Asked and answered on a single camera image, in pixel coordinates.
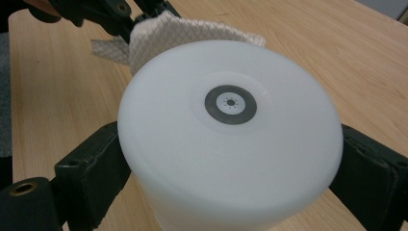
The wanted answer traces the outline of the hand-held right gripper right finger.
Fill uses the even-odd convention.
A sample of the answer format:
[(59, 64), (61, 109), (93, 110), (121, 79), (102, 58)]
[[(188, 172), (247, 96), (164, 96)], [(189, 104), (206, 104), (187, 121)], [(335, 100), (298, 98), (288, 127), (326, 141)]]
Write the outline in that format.
[(330, 190), (367, 231), (408, 222), (408, 158), (345, 125), (344, 151)]

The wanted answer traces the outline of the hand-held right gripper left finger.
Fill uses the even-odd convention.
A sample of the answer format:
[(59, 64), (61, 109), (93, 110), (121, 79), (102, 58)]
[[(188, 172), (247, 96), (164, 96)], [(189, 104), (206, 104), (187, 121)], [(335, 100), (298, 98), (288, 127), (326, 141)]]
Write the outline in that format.
[(131, 173), (119, 144), (117, 123), (99, 128), (54, 169), (59, 220), (67, 223), (70, 231), (93, 231)]

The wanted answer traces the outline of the white cylindrical device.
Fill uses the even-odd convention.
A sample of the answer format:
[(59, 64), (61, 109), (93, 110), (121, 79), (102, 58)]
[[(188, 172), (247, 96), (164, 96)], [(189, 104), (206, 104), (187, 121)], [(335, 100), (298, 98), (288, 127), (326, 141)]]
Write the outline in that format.
[(131, 80), (123, 154), (163, 231), (262, 231), (319, 198), (343, 132), (321, 85), (284, 56), (209, 40), (172, 48)]

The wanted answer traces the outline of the white quilted cloth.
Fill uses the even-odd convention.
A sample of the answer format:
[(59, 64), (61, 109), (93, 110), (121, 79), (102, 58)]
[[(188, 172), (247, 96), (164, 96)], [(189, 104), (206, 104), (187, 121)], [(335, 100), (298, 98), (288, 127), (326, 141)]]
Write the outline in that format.
[(260, 47), (266, 40), (256, 34), (245, 33), (231, 26), (199, 20), (184, 19), (170, 11), (138, 23), (130, 34), (130, 43), (121, 37), (110, 40), (93, 39), (92, 54), (100, 58), (128, 65), (135, 75), (156, 56), (174, 47), (202, 40), (233, 40)]

